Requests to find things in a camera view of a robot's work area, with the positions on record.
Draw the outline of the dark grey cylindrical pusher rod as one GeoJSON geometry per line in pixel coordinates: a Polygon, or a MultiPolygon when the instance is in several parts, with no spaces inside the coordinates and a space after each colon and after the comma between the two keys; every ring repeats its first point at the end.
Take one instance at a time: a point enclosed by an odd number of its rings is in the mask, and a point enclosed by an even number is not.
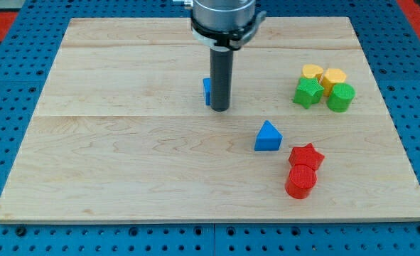
{"type": "Polygon", "coordinates": [[[230,107],[232,64],[232,51],[210,51],[210,106],[217,112],[230,107]]]}

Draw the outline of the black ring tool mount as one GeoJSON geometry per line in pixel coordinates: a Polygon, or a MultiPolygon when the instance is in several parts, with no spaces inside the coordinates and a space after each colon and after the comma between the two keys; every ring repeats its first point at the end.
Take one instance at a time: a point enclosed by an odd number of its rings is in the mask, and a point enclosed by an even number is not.
{"type": "Polygon", "coordinates": [[[191,31],[197,41],[212,50],[220,52],[236,51],[255,37],[265,19],[266,11],[261,11],[241,28],[232,31],[214,31],[199,24],[195,18],[191,17],[191,31]]]}

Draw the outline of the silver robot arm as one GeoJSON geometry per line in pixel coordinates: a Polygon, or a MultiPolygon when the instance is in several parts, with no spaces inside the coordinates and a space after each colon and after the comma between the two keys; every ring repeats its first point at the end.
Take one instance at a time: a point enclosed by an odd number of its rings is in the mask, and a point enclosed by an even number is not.
{"type": "Polygon", "coordinates": [[[250,42],[266,19],[255,0],[177,0],[190,11],[193,36],[210,49],[210,107],[230,108],[234,52],[250,42]]]}

